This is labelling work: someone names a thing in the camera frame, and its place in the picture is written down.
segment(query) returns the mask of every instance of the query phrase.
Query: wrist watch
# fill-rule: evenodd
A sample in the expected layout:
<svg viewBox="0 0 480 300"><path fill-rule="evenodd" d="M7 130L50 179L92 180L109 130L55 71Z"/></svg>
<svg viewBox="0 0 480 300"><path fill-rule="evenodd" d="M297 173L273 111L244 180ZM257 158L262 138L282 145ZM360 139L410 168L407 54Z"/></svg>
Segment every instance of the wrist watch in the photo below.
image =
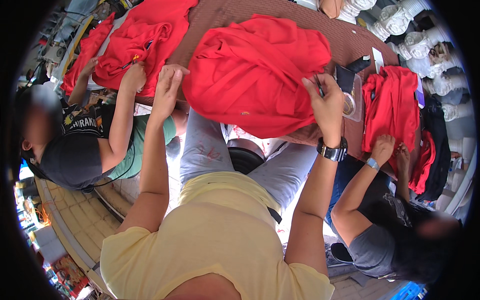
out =
<svg viewBox="0 0 480 300"><path fill-rule="evenodd" d="M367 166L377 170L377 173L378 173L378 171L380 171L380 166L378 165L378 163L375 159L370 157L369 159L367 159L366 164L367 164Z"/></svg>
<svg viewBox="0 0 480 300"><path fill-rule="evenodd" d="M329 148L324 145L324 138L318 139L317 152L332 161L342 161L347 156L348 144L346 138L342 137L339 148Z"/></svg>

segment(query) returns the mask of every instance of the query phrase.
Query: dark jeans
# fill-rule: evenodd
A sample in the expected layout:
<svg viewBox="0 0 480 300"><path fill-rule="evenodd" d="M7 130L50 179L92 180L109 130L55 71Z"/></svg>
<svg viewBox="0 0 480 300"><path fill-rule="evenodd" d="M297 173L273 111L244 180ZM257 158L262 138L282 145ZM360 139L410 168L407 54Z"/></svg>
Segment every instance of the dark jeans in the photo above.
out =
<svg viewBox="0 0 480 300"><path fill-rule="evenodd" d="M330 217L330 214L333 207L337 203L338 199L340 199L340 195L343 193L343 190L347 184L350 182L350 180L352 180L357 172L360 171L363 165L365 165L364 162L357 160L350 155L347 155L343 161L338 163L335 174L335 182L333 183L332 199L330 200L330 205L328 206L328 211L325 216L325 221L330 227L332 226L332 218ZM374 180L382 180L388 186L390 183L390 176L383 172L378 172Z"/></svg>

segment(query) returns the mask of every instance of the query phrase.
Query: red fabric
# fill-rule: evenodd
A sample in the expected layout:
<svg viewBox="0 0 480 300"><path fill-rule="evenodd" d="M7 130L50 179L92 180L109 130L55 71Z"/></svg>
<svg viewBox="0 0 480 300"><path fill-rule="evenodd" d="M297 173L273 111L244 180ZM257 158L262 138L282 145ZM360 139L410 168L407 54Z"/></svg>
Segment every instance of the red fabric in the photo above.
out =
<svg viewBox="0 0 480 300"><path fill-rule="evenodd" d="M322 72L331 58L320 32L254 14L206 32L190 60L183 93L208 119L236 124L259 138L278 137L315 122L301 79Z"/></svg>
<svg viewBox="0 0 480 300"><path fill-rule="evenodd" d="M417 195L425 191L425 182L430 174L430 167L435 160L435 143L433 142L432 134L426 130L422 131L423 145L420 148L420 157L412 172L412 177L408 183Z"/></svg>
<svg viewBox="0 0 480 300"><path fill-rule="evenodd" d="M382 67L379 74L368 76L362 86L365 100L362 151L371 152L381 134L395 137L395 149L400 142L404 142L410 152L415 148L415 130L420 124L418 101L413 97L417 85L414 72L397 66ZM395 157L388 162L397 175Z"/></svg>
<svg viewBox="0 0 480 300"><path fill-rule="evenodd" d="M145 62L147 81L138 96L154 96L158 74L188 29L188 12L198 0L146 0L128 13L125 22L110 35L104 55L98 59L92 79L98 85L118 89L129 67L139 55Z"/></svg>
<svg viewBox="0 0 480 300"><path fill-rule="evenodd" d="M65 73L63 77L63 83L60 88L65 91L65 94L70 95L77 83L78 75L84 69L88 60L94 57L103 41L107 38L113 25L113 18L115 13L108 16L102 23L100 23L95 29L90 30L88 37L80 40L80 55L73 63L73 66Z"/></svg>

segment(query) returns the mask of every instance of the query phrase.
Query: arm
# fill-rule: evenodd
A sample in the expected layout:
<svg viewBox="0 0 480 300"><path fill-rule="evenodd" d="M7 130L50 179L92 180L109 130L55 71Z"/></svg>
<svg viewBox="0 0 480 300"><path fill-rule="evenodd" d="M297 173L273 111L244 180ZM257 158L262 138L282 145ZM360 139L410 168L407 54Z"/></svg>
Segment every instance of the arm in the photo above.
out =
<svg viewBox="0 0 480 300"><path fill-rule="evenodd" d="M83 70L80 72L75 87L70 94L70 98L68 98L68 105L82 105L85 92L87 91L88 77L95 71L95 66L97 64L98 57L94 57L88 61Z"/></svg>
<svg viewBox="0 0 480 300"><path fill-rule="evenodd" d="M324 144L330 148L340 146L344 95L333 77L319 74L325 91L321 98L315 85L303 79L312 100L313 113L324 135ZM328 276L323 236L324 218L332 197L337 162L317 156L293 213L292 227L285 253L285 262L311 266Z"/></svg>
<svg viewBox="0 0 480 300"><path fill-rule="evenodd" d="M145 82L142 62L132 65L121 80L108 139L98 139L103 173L118 165L127 154L133 127L135 95Z"/></svg>
<svg viewBox="0 0 480 300"><path fill-rule="evenodd" d="M140 195L116 233L130 227L155 232L163 221L170 195L163 122L175 107L182 75L189 73L179 65L165 65L160 72L152 114L145 131Z"/></svg>
<svg viewBox="0 0 480 300"><path fill-rule="evenodd" d="M372 158L382 166L392 156L395 138L382 135L377 138L372 151ZM340 199L332 209L332 222L345 244L350 243L364 232L372 223L357 209L365 196L367 188L377 175L377 171L368 165L360 171L347 184Z"/></svg>
<svg viewBox="0 0 480 300"><path fill-rule="evenodd" d="M398 145L395 151L396 166L398 168L398 180L396 183L395 197L402 197L407 203L410 203L410 191L408 189L408 167L410 166L410 153L404 143Z"/></svg>

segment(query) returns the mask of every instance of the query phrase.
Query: yellow t-shirt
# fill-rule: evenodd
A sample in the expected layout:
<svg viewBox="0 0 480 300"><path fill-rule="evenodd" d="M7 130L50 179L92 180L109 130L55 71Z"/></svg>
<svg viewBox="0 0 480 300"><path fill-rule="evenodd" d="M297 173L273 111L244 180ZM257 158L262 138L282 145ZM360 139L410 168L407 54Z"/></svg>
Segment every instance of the yellow t-shirt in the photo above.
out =
<svg viewBox="0 0 480 300"><path fill-rule="evenodd" d="M280 210L243 174L216 172L189 180L180 206L158 232L132 227L103 241L103 279L121 299L163 299L208 273L232 282L243 300L330 299L334 287L327 276L284 262L267 204Z"/></svg>

